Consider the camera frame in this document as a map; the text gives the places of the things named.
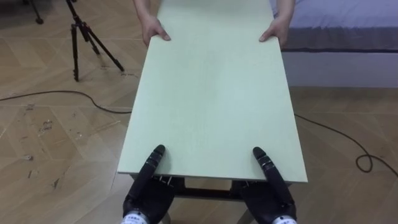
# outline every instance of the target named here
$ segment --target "table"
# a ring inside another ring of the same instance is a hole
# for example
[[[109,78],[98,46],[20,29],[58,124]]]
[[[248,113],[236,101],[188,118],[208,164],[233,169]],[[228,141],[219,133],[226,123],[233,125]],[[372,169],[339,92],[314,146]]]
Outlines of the table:
[[[306,182],[278,41],[258,42],[268,1],[164,0],[158,18],[172,40],[151,40],[118,172],[138,173],[163,144],[158,175],[264,180],[259,146]]]

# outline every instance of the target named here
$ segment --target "table leg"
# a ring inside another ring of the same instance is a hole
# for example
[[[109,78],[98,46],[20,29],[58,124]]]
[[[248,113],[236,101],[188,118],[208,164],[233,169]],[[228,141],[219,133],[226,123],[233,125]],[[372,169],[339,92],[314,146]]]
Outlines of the table leg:
[[[254,218],[249,212],[249,210],[246,209],[246,211],[243,213],[242,217],[238,220],[236,224],[250,224],[253,222]]]

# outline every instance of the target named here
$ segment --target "human hand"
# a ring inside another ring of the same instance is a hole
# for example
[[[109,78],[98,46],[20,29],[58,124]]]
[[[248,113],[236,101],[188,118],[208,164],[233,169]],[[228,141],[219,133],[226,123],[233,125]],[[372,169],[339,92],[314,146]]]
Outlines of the human hand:
[[[279,45],[282,48],[287,42],[287,34],[289,32],[290,19],[277,17],[269,25],[268,29],[260,36],[259,41],[264,42],[271,36],[278,37]]]
[[[170,36],[163,29],[160,21],[152,15],[148,15],[141,19],[142,25],[142,39],[146,46],[149,45],[150,38],[155,35],[160,35],[164,40],[170,40]]]

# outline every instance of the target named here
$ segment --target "white bed frame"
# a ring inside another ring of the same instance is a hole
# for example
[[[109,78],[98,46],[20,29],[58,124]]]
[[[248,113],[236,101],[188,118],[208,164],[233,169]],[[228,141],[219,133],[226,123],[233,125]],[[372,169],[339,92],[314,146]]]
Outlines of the white bed frame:
[[[283,52],[289,86],[398,88],[397,53]]]

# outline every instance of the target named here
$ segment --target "tripod leg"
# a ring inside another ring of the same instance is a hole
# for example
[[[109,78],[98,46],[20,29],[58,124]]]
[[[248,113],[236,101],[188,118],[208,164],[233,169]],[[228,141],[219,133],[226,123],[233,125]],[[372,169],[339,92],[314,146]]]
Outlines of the tripod leg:
[[[35,2],[34,2],[34,0],[29,0],[29,2],[30,2],[30,5],[32,6],[32,8],[33,8],[33,10],[35,11],[35,13],[36,13],[36,23],[38,23],[38,24],[43,24],[43,19],[40,17],[40,14],[39,14],[39,12],[38,12],[38,10],[37,10],[37,8],[36,8],[36,5],[35,5]]]
[[[87,33],[87,30],[85,30],[85,28],[83,27],[82,23],[81,22],[76,22],[75,25],[77,27],[79,27],[80,33],[83,36],[83,39],[85,40],[85,42],[88,42],[88,33]]]
[[[84,30],[84,32],[86,33],[87,39],[88,39],[88,41],[90,41],[91,46],[92,46],[92,48],[93,48],[93,50],[94,50],[94,53],[95,53],[96,55],[99,55],[99,54],[100,54],[100,51],[98,50],[97,46],[95,45],[93,39],[92,39],[92,38],[90,37],[90,35],[88,34],[88,30],[87,30],[86,26],[81,26],[81,30]]]
[[[74,69],[73,69],[73,76],[75,78],[75,81],[79,81],[79,64],[78,64],[78,53],[77,53],[77,32],[76,32],[76,25],[72,24],[71,28],[71,34],[72,34],[72,49],[73,49],[73,64],[74,64]]]
[[[105,53],[108,55],[108,57],[113,61],[113,63],[120,69],[120,71],[124,71],[123,66],[120,64],[120,62],[118,60],[116,60],[116,58],[114,58],[111,54],[111,52],[109,52],[107,50],[107,48],[105,47],[105,45],[99,40],[99,38],[94,34],[94,32],[90,29],[89,26],[87,26],[87,24],[83,23],[83,26],[85,27],[85,29],[87,30],[88,34],[90,36],[92,36],[94,38],[94,40],[98,43],[98,45],[105,51]]]

